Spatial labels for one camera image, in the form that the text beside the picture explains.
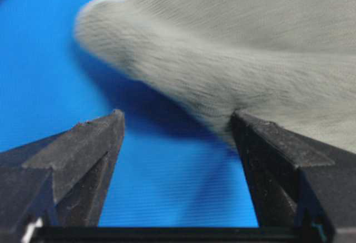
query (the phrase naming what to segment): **blue surface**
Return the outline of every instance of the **blue surface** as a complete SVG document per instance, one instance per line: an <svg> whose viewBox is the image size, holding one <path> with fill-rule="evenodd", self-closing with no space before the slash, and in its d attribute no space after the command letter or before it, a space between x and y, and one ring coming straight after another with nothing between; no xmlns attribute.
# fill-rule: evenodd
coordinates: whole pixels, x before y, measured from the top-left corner
<svg viewBox="0 0 356 243"><path fill-rule="evenodd" d="M236 153L72 39L89 0L0 0L0 151L125 112L101 226L256 226Z"/></svg>

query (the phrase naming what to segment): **fuzzy gray material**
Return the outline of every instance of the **fuzzy gray material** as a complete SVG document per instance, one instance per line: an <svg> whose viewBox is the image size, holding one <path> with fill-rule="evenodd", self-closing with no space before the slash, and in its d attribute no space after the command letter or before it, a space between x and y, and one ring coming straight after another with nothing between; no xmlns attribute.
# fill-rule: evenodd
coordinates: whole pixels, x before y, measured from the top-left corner
<svg viewBox="0 0 356 243"><path fill-rule="evenodd" d="M75 36L230 144L240 109L356 153L356 0L94 0Z"/></svg>

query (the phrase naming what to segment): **black plastic jaw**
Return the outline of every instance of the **black plastic jaw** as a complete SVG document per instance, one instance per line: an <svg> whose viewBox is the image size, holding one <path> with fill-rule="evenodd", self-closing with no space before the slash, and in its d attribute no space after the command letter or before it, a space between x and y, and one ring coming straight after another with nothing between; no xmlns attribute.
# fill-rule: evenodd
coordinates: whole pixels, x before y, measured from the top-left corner
<svg viewBox="0 0 356 243"><path fill-rule="evenodd" d="M95 226L124 132L123 113L0 153L0 242L19 242L29 223Z"/></svg>
<svg viewBox="0 0 356 243"><path fill-rule="evenodd" d="M231 127L260 226L356 242L356 154L235 112Z"/></svg>

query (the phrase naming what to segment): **blue background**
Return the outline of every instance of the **blue background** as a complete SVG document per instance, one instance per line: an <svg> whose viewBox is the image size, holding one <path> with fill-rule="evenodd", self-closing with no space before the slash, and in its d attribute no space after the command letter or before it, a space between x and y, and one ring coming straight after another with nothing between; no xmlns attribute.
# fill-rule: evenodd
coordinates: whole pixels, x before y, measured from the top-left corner
<svg viewBox="0 0 356 243"><path fill-rule="evenodd" d="M168 98L81 50L90 0L0 0L0 151L125 112L101 226L256 226L236 152Z"/></svg>

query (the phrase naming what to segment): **gray fabric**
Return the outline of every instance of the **gray fabric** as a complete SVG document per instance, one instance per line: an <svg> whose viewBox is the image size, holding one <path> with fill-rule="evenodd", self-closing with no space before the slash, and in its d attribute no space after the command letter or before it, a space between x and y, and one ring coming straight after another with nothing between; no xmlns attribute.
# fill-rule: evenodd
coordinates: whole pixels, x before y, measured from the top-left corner
<svg viewBox="0 0 356 243"><path fill-rule="evenodd" d="M94 0L85 48L233 144L235 109L356 152L356 0Z"/></svg>

